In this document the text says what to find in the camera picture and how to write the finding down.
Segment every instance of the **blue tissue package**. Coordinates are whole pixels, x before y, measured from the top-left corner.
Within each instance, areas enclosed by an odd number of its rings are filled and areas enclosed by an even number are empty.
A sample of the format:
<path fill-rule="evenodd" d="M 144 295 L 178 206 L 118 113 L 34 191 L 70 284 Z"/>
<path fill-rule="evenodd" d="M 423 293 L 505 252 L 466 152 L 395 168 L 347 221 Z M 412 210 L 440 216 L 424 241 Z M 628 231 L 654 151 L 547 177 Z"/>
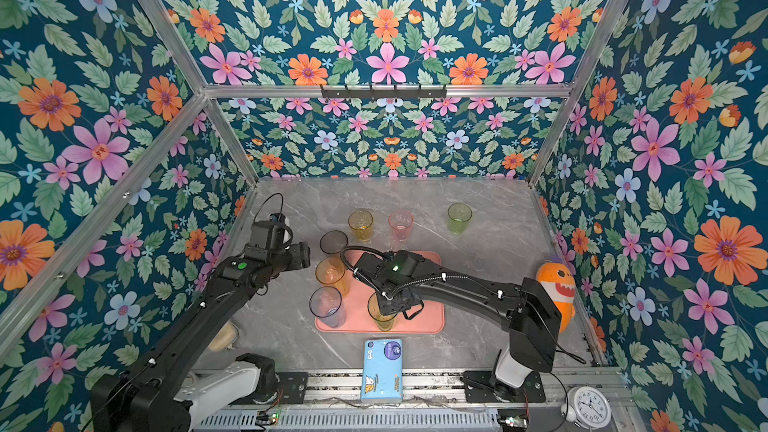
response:
<path fill-rule="evenodd" d="M 402 341 L 369 340 L 363 350 L 360 400 L 402 402 Z"/>

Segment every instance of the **orange plush toy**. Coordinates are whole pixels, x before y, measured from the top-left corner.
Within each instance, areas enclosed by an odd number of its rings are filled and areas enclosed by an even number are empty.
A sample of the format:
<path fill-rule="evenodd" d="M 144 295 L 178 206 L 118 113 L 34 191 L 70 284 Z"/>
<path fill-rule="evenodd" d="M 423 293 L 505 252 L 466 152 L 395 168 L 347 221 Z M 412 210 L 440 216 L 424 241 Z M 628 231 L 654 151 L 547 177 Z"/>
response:
<path fill-rule="evenodd" d="M 547 291 L 552 302 L 554 302 L 554 305 L 557 306 L 560 314 L 563 316 L 560 331 L 564 331 L 568 328 L 568 324 L 571 323 L 571 319 L 576 315 L 576 307 L 574 307 L 576 281 L 574 276 L 564 264 L 547 262 L 536 272 L 536 280 L 542 284 L 544 290 Z"/>

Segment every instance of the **purple round label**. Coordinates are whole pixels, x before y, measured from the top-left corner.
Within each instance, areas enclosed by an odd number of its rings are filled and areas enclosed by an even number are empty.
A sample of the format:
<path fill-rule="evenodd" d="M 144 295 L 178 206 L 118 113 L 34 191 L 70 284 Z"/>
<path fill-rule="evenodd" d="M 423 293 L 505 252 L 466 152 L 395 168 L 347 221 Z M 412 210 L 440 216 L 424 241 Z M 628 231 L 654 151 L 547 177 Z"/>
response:
<path fill-rule="evenodd" d="M 402 348 L 400 347 L 400 344 L 395 341 L 386 343 L 384 346 L 384 357 L 388 358 L 389 360 L 397 360 L 400 358 L 400 355 L 402 355 Z"/>

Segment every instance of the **beige round object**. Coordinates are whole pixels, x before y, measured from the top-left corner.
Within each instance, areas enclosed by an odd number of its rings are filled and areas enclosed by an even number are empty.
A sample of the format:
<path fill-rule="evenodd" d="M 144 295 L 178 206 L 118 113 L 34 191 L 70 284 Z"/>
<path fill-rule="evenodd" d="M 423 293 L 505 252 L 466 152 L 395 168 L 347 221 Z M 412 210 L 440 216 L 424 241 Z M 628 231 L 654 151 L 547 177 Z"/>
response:
<path fill-rule="evenodd" d="M 224 326 L 221 328 L 218 334 L 216 334 L 216 337 L 214 337 L 214 340 L 208 344 L 208 350 L 212 352 L 218 352 L 219 350 L 225 350 L 226 348 L 232 348 L 234 342 L 237 340 L 237 327 L 230 322 L 227 321 Z"/>

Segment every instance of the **white clock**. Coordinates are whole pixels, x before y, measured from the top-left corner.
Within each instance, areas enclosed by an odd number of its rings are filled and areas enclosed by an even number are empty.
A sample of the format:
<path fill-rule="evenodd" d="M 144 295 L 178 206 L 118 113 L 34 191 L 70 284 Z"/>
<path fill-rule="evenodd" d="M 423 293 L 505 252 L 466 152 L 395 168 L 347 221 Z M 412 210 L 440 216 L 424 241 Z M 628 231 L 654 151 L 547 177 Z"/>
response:
<path fill-rule="evenodd" d="M 584 428 L 601 429 L 610 423 L 608 399 L 594 387 L 570 389 L 568 403 L 560 411 L 566 420 Z"/>

